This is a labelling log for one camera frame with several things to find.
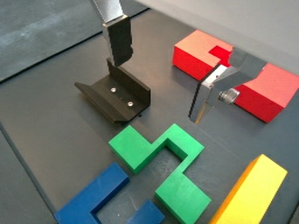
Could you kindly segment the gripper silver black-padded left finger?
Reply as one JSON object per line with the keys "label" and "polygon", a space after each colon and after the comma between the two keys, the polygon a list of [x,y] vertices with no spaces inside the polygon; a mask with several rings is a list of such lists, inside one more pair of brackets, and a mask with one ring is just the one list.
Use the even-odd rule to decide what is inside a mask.
{"label": "gripper silver black-padded left finger", "polygon": [[123,12],[119,0],[89,0],[103,19],[103,33],[107,39],[112,63],[123,65],[132,57],[131,20]]}

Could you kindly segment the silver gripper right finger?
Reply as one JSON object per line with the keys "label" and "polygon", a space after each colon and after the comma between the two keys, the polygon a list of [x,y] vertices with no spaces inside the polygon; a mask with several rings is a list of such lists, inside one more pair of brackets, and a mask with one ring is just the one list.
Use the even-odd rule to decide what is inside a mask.
{"label": "silver gripper right finger", "polygon": [[232,49],[228,63],[228,67],[218,64],[198,84],[188,114],[194,123],[200,122],[218,101],[235,102],[239,97],[235,87],[252,81],[267,64],[239,48]]}

